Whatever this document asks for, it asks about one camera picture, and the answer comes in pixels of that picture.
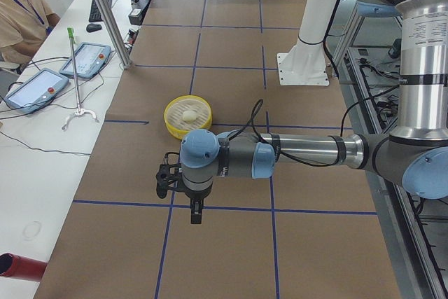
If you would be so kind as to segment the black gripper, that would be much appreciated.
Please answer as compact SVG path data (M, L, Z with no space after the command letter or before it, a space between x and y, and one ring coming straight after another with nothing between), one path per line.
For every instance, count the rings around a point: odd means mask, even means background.
M202 223L202 210L204 207L204 199L211 193L211 188L204 190L191 190L187 189L185 194L190 198L190 223L201 224Z

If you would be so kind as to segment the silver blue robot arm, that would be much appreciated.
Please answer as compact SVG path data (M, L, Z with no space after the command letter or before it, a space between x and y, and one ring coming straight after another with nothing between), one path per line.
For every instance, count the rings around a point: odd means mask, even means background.
M202 221L215 176L268 178L282 156L364 169L426 199L447 196L447 0L365 1L402 16L396 127L347 137L193 130L181 142L177 185L190 198L192 223Z

